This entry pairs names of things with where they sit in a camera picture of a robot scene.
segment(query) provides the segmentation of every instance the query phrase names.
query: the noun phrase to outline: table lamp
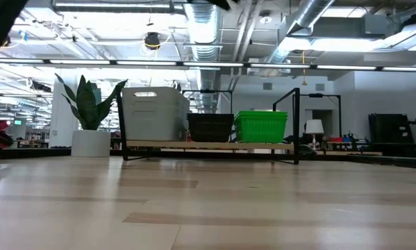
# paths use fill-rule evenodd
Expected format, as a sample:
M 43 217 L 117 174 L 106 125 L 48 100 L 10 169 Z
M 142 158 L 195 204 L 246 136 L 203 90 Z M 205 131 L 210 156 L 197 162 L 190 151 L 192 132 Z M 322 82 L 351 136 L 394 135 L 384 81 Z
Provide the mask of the table lamp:
M 324 133 L 320 119 L 311 119 L 306 122 L 306 134 L 313 135 L 313 150 L 316 151 L 316 135 Z

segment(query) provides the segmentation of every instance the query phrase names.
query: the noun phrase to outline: snake plant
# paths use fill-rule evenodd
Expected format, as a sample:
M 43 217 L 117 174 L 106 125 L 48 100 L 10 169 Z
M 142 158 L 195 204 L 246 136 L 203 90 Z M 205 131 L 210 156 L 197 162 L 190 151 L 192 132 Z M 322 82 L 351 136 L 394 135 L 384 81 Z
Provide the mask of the snake plant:
M 59 75 L 56 74 L 56 77 L 60 83 L 64 85 L 67 96 L 63 96 L 69 103 L 74 116 L 80 121 L 83 129 L 93 131 L 97 130 L 101 121 L 109 115 L 112 101 L 117 94 L 115 90 L 117 88 L 123 88 L 127 82 L 126 80 L 116 84 L 112 94 L 110 94 L 106 100 L 97 103 L 94 94 L 94 86 L 90 81 L 86 82 L 84 76 L 81 76 L 76 95 L 74 91 L 64 83 L 64 80 L 62 80 Z

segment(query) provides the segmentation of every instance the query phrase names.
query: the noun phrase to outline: green plastic basket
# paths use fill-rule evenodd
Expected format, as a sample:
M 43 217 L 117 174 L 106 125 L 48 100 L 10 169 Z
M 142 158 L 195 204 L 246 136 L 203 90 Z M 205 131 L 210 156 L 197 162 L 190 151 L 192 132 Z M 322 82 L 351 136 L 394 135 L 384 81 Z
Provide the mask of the green plastic basket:
M 240 111 L 234 121 L 237 141 L 281 143 L 287 120 L 286 112 Z

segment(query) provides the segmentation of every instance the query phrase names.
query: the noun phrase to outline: black plastic basket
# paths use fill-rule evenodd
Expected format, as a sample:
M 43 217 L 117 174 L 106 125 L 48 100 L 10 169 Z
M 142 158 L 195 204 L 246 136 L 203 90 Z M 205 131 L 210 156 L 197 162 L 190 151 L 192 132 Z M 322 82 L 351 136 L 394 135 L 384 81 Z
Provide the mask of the black plastic basket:
M 194 142 L 228 142 L 234 115 L 188 114 L 188 121 Z

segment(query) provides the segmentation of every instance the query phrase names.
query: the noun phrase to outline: white storage bin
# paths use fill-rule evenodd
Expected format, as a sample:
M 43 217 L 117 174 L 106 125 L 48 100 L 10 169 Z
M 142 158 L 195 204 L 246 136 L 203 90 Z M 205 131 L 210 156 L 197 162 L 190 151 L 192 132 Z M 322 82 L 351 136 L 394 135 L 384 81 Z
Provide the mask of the white storage bin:
M 127 140 L 184 140 L 189 101 L 168 87 L 126 87 L 122 90 Z

